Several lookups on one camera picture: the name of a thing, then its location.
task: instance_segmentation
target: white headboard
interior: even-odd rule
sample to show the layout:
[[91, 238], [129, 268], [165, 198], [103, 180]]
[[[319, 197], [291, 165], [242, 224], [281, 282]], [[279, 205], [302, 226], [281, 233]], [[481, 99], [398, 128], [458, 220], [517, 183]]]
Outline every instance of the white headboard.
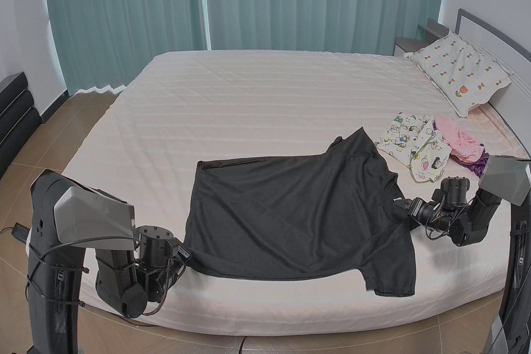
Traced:
[[511, 76], [489, 103], [531, 152], [531, 53], [487, 22], [459, 9], [455, 33], [482, 53], [494, 56]]

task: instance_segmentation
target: black t-shirt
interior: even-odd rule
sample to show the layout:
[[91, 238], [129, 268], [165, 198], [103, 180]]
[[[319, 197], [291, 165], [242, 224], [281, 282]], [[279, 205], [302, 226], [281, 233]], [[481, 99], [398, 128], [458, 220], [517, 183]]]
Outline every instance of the black t-shirt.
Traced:
[[397, 175], [363, 128], [320, 155], [199, 162], [184, 243], [196, 271], [301, 280], [359, 269], [367, 290], [415, 292]]

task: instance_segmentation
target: pillowcase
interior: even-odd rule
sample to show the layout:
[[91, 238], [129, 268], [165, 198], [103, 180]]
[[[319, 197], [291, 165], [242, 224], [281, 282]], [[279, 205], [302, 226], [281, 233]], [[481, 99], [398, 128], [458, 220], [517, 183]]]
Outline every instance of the pillowcase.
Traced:
[[451, 31], [443, 39], [404, 56], [420, 67], [463, 118], [470, 109], [487, 103], [496, 90], [511, 83], [491, 56], [478, 52]]

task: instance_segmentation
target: pink cloth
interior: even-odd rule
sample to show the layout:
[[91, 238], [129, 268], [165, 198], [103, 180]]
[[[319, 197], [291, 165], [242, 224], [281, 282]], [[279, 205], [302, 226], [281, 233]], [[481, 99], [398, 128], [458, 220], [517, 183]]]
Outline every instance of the pink cloth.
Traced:
[[435, 126], [437, 130], [442, 132], [442, 138], [452, 148], [452, 155], [463, 162], [476, 162], [481, 158], [485, 148], [480, 145], [480, 140], [471, 132], [457, 125], [453, 119], [436, 115]]

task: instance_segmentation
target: pile of clothes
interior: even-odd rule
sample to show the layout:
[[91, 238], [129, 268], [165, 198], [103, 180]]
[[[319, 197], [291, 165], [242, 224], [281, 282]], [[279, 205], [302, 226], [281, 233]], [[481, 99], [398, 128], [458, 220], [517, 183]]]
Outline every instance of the pile of clothes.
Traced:
[[401, 112], [374, 144], [407, 166], [417, 183], [435, 182], [450, 156], [481, 177], [489, 156], [478, 138], [443, 115]]

